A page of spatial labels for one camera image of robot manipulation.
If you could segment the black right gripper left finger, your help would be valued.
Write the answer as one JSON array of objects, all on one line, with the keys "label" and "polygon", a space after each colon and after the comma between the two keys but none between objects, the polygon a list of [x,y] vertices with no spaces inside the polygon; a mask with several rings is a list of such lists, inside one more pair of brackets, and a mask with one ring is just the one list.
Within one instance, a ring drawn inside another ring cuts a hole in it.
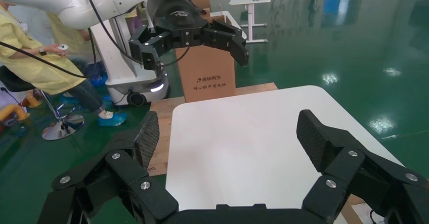
[{"label": "black right gripper left finger", "polygon": [[114,198],[137,223],[164,223],[179,205],[147,170],[159,138],[153,111],[137,127],[117,132],[100,154],[52,181],[38,223],[90,223]]}]

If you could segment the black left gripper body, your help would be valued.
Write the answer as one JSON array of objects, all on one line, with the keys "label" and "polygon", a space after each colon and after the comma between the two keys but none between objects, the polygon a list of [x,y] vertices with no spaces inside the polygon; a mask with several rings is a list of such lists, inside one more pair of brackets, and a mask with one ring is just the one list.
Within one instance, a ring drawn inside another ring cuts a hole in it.
[{"label": "black left gripper body", "polygon": [[168,33],[169,49],[196,47],[204,44],[203,19],[188,0],[147,0],[147,11],[157,35]]}]

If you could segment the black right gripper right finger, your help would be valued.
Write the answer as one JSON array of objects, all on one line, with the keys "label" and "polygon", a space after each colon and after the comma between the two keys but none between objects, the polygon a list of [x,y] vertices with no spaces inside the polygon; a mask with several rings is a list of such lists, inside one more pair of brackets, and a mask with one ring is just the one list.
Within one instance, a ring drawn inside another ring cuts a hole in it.
[{"label": "black right gripper right finger", "polygon": [[333,223],[351,195],[362,199],[385,223],[428,223],[428,181],[385,159],[348,131],[324,125],[301,110],[297,139],[321,175],[302,208]]}]

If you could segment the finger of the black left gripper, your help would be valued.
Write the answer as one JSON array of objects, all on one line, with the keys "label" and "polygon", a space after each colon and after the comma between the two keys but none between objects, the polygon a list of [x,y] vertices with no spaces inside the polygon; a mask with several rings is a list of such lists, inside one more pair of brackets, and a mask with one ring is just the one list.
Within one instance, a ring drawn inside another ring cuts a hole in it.
[{"label": "finger of the black left gripper", "polygon": [[249,61],[249,52],[246,40],[242,37],[242,30],[231,24],[213,19],[201,31],[202,45],[229,52],[232,58],[241,67],[246,67]]},{"label": "finger of the black left gripper", "polygon": [[165,66],[175,64],[161,63],[160,57],[173,48],[174,25],[155,25],[153,31],[147,25],[136,29],[128,41],[131,57],[143,64],[146,70],[160,72]]}]

